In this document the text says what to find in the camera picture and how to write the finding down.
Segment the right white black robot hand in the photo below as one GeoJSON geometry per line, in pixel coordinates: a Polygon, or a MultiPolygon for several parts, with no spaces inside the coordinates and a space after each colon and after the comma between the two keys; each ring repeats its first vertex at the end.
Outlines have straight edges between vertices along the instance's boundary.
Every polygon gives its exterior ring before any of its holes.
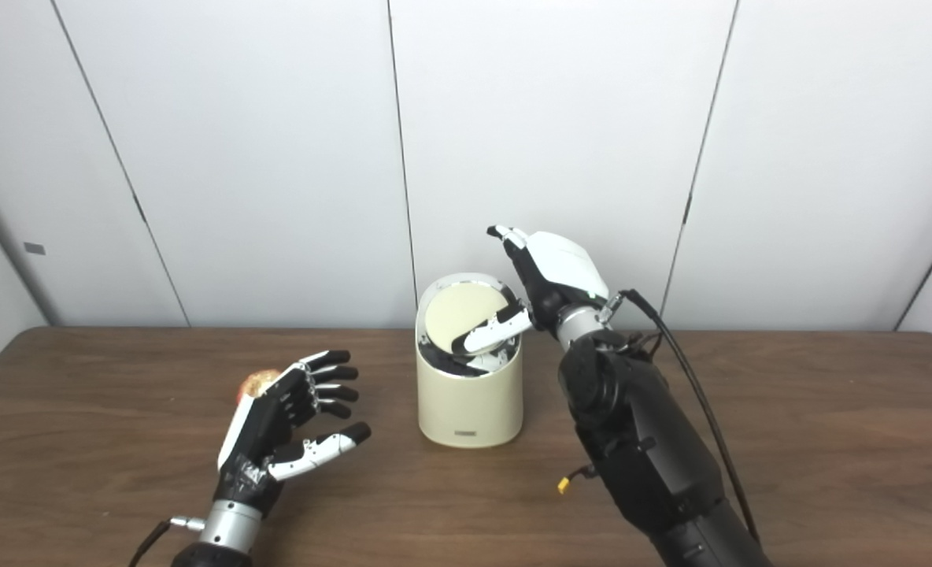
{"type": "Polygon", "coordinates": [[[484,322],[457,336],[452,353],[476,356],[523,332],[548,332],[564,350],[578,338],[605,328],[597,320],[609,288],[587,251],[553,233],[532,234],[492,225],[487,234],[501,240],[526,291],[484,322]]]}

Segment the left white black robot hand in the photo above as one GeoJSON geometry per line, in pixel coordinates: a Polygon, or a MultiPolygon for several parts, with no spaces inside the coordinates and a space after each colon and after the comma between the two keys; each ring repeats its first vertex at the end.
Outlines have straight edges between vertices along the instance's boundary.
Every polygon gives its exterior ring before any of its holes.
{"type": "Polygon", "coordinates": [[[294,440],[294,432],[319,415],[351,417],[359,398],[347,350],[325,350],[284,370],[257,371],[243,381],[216,467],[215,502],[253,507],[265,519],[287,480],[310,473],[350,452],[372,430],[357,422],[335,433],[294,440]]]}

